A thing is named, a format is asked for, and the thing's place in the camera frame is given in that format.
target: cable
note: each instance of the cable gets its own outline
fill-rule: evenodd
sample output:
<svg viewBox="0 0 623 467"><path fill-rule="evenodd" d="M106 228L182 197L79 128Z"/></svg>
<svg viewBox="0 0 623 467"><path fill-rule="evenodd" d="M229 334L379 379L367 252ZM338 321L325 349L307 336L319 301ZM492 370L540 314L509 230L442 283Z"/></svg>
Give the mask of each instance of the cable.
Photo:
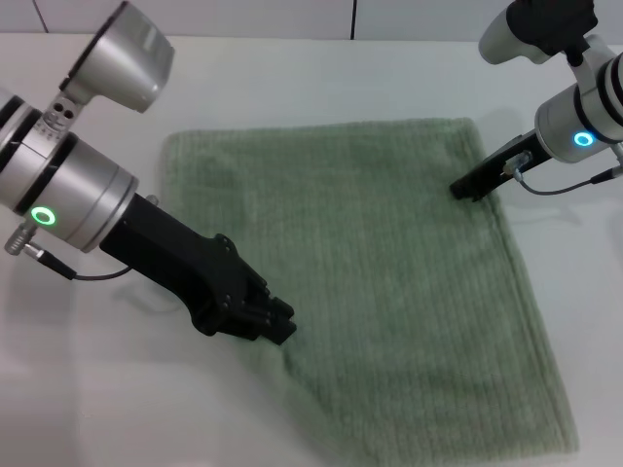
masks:
<svg viewBox="0 0 623 467"><path fill-rule="evenodd" d="M524 180L519 180L519 183L522 187L528 190L533 195L539 195L541 197L551 197L553 195L561 195L562 193L572 192L573 190L577 190L578 188L585 187L586 185L591 185L590 180L586 180L582 183L578 183L577 185L573 185L572 187L563 188L562 190L556 190L554 192L540 192L528 186L528 184Z"/></svg>
<svg viewBox="0 0 623 467"><path fill-rule="evenodd" d="M122 275L130 272L132 268L128 266L125 269L118 270L117 272L113 272L112 274L104 274L104 275L76 275L74 280L84 280L84 281L96 281L96 280L108 280L115 279L117 277L121 277Z"/></svg>
<svg viewBox="0 0 623 467"><path fill-rule="evenodd" d="M622 167L619 166L609 168L608 170L604 170L602 173L595 175L590 180L585 180L581 183L578 183L577 185L563 188L562 190L555 190L553 192L540 192L539 190L535 190L534 188L528 186L528 184L524 181L524 174L520 171L519 167L516 167L513 170L513 178L517 180L522 187L524 187L533 195L539 195L541 197L551 197L553 195L561 195L562 193L572 192L573 190L585 187L586 185L597 185L599 183L607 182L608 180L613 180L617 177L620 177L621 175L623 175Z"/></svg>

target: white table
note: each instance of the white table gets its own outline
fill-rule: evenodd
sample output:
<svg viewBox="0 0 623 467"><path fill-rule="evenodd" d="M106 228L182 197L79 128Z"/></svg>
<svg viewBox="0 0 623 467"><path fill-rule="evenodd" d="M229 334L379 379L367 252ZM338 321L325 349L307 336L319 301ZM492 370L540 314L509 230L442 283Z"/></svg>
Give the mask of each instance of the white table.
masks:
<svg viewBox="0 0 623 467"><path fill-rule="evenodd" d="M45 106L88 42L0 35L0 83ZM538 105L572 82L558 57L486 64L474 44L173 38L174 69L145 115L103 99L74 130L156 193L163 140L191 128L301 126L471 117L488 151L533 128ZM613 166L603 154L527 175L564 187ZM499 190L567 385L582 449L574 467L623 452L623 185L538 198ZM17 224L0 212L0 238ZM76 269L119 264L48 235ZM261 395L220 338L131 273L74 284L25 257L0 256L0 464L93 467L317 466L321 460Z"/></svg>

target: green led ring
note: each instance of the green led ring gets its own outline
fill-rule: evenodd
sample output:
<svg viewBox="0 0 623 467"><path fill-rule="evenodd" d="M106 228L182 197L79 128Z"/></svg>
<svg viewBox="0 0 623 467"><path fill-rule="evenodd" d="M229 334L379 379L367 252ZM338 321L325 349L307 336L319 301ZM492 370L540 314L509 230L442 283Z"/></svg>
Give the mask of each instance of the green led ring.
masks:
<svg viewBox="0 0 623 467"><path fill-rule="evenodd" d="M43 206L33 207L30 211L32 218L43 226L51 226L56 222L56 216L51 209ZM39 216L46 216L48 220L41 219Z"/></svg>

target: connector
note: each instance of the connector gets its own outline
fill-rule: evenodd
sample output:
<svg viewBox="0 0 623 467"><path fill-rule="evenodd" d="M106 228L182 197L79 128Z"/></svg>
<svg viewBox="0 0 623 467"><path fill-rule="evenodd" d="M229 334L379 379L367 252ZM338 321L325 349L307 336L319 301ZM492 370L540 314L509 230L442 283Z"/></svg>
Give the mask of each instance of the connector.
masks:
<svg viewBox="0 0 623 467"><path fill-rule="evenodd" d="M37 225L35 223L31 221L22 222L5 243L4 250L10 255L19 255L36 233Z"/></svg>
<svg viewBox="0 0 623 467"><path fill-rule="evenodd" d="M517 180L517 177L515 176L515 172L519 172L521 174L522 167L530 163L531 160L532 160L531 152L524 151L521 154L518 154L517 156L513 156L508 161L506 161L506 164L502 168L502 171L509 177L514 177Z"/></svg>

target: green towel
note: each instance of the green towel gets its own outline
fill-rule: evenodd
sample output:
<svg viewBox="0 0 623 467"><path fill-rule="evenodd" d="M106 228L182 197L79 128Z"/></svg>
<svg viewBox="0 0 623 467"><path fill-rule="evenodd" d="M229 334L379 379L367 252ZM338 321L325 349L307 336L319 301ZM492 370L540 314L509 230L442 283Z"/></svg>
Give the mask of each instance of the green towel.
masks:
<svg viewBox="0 0 623 467"><path fill-rule="evenodd" d="M226 234L294 306L242 358L341 465L499 461L577 449L499 202L449 185L483 158L469 120L190 131L165 208Z"/></svg>

